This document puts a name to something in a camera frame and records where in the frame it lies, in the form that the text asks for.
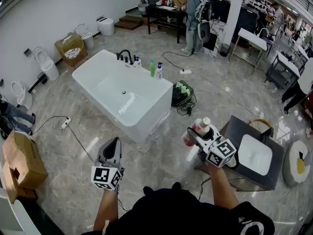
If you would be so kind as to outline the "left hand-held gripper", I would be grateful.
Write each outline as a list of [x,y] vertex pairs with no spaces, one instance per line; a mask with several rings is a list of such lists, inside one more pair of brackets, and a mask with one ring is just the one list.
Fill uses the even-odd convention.
[[104,143],[98,151],[98,159],[101,161],[113,161],[91,167],[91,182],[99,189],[119,191],[119,183],[124,175],[125,168],[120,164],[122,157],[122,143],[116,137]]

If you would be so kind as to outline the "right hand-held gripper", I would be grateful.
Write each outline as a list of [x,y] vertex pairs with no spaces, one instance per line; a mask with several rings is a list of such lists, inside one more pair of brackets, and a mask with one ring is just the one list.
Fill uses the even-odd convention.
[[221,168],[234,157],[237,149],[230,139],[220,136],[214,125],[209,124],[209,128],[203,138],[191,127],[187,128],[187,134],[190,140],[199,148],[198,155],[200,159]]

